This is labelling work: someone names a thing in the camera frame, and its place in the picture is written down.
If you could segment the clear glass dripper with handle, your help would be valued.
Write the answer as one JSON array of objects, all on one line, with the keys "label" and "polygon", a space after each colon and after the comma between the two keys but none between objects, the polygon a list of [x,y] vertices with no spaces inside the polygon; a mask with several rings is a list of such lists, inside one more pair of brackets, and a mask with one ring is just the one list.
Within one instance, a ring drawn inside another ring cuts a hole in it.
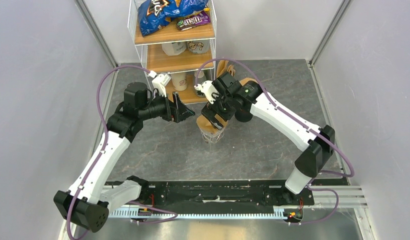
[{"label": "clear glass dripper with handle", "polygon": [[224,136],[224,130],[219,130],[216,132],[209,132],[205,130],[200,130],[202,134],[202,138],[205,140],[205,142],[209,143],[216,143],[218,142],[223,136]]}]

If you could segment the black coffee server pot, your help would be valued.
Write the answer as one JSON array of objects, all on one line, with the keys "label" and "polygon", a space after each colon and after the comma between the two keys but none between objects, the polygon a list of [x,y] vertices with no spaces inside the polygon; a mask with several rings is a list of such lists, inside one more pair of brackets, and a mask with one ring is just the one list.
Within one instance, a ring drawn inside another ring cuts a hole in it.
[{"label": "black coffee server pot", "polygon": [[253,118],[253,115],[248,111],[239,109],[235,112],[235,118],[239,122],[247,123]]}]

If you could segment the glass carafe with brown band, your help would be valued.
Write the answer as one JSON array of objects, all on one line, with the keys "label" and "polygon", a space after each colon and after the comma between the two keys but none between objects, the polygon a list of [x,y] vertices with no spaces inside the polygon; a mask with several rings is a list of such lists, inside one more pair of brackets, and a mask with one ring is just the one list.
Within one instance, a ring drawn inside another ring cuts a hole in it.
[{"label": "glass carafe with brown band", "polygon": [[224,134],[218,134],[218,135],[203,135],[203,139],[205,141],[205,143],[207,144],[216,144],[222,137],[224,136]]}]

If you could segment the brown paper coffee filter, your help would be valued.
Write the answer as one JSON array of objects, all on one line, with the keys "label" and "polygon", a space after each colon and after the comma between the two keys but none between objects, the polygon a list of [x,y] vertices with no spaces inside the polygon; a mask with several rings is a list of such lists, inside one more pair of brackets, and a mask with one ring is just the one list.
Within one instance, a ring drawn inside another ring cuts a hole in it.
[{"label": "brown paper coffee filter", "polygon": [[239,83],[241,84],[242,87],[243,86],[255,87],[255,86],[259,85],[258,82],[255,79],[250,78],[250,77],[246,77],[246,78],[240,80]]}]

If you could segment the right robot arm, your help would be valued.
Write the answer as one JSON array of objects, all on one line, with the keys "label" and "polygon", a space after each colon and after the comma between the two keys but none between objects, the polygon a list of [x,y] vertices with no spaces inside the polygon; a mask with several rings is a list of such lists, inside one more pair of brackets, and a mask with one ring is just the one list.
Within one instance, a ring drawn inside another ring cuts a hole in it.
[{"label": "right robot arm", "polygon": [[321,171],[334,151],[335,131],[329,125],[319,127],[304,120],[293,111],[277,102],[255,80],[241,84],[229,73],[216,80],[197,83],[194,87],[204,94],[207,104],[201,114],[211,128],[222,130],[233,116],[241,122],[257,117],[285,135],[302,151],[295,161],[295,168],[281,191],[282,200],[289,205],[301,199],[301,191]]}]

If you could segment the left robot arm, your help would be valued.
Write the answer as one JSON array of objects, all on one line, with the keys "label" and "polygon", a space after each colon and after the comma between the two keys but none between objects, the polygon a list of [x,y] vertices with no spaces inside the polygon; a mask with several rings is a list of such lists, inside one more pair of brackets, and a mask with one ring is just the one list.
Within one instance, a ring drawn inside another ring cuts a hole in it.
[{"label": "left robot arm", "polygon": [[103,187],[122,154],[146,120],[162,118],[167,122],[186,120],[195,115],[172,93],[172,99],[153,93],[146,84],[130,83],[124,99],[109,117],[101,141],[79,178],[67,191],[59,190],[53,201],[67,223],[75,224],[93,233],[99,231],[108,216],[124,204],[149,200],[147,181],[130,176],[114,189],[103,192]]}]

